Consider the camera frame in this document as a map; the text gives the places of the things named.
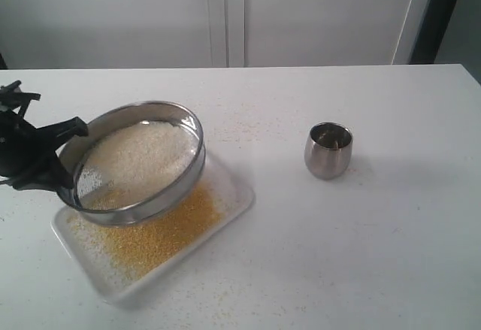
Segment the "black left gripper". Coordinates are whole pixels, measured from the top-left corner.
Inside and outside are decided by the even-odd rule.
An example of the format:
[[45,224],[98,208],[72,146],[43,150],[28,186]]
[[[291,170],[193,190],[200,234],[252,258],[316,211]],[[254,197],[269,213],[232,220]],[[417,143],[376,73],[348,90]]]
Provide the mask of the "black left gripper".
[[79,117],[36,128],[13,110],[1,111],[1,182],[16,190],[72,189],[74,180],[55,155],[55,144],[89,135]]

